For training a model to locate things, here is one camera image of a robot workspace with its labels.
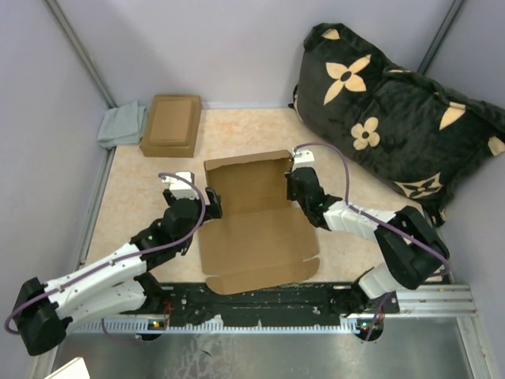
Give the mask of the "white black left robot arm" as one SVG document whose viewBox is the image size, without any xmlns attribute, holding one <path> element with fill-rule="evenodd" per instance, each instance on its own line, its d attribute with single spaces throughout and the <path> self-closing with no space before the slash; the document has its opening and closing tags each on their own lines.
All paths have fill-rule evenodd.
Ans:
<svg viewBox="0 0 505 379">
<path fill-rule="evenodd" d="M 109 256 L 46 283 L 36 277 L 25 281 L 6 324 L 15 324 L 28 354 L 42 355 L 98 319 L 159 311 L 164 295 L 152 269 L 185 255 L 197 228 L 223 215 L 220 196 L 210 187 L 205 193 L 202 201 L 176 198 L 166 189 L 163 217 Z"/>
</svg>

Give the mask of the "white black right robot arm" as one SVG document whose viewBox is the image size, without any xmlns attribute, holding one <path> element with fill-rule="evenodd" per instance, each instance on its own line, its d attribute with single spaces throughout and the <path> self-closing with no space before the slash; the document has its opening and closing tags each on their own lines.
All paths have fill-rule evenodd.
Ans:
<svg viewBox="0 0 505 379">
<path fill-rule="evenodd" d="M 416 208 L 392 212 L 357 207 L 325 193 L 311 167 L 287 171 L 286 181 L 287 199 L 300 205 L 314 227 L 356 235 L 380 248 L 383 263 L 353 284 L 356 310 L 368 313 L 384 295 L 416 290 L 437 270 L 449 268 L 447 247 Z"/>
</svg>

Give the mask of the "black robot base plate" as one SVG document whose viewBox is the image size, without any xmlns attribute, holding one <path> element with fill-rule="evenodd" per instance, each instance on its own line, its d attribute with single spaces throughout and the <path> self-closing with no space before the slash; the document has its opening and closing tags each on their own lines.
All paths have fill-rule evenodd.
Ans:
<svg viewBox="0 0 505 379">
<path fill-rule="evenodd" d="M 309 282 L 219 295 L 204 283 L 162 283 L 139 310 L 126 315 L 158 314 L 171 326 L 201 325 L 220 316 L 226 327 L 337 326 L 353 313 L 373 315 L 380 298 L 369 299 L 354 284 Z"/>
</svg>

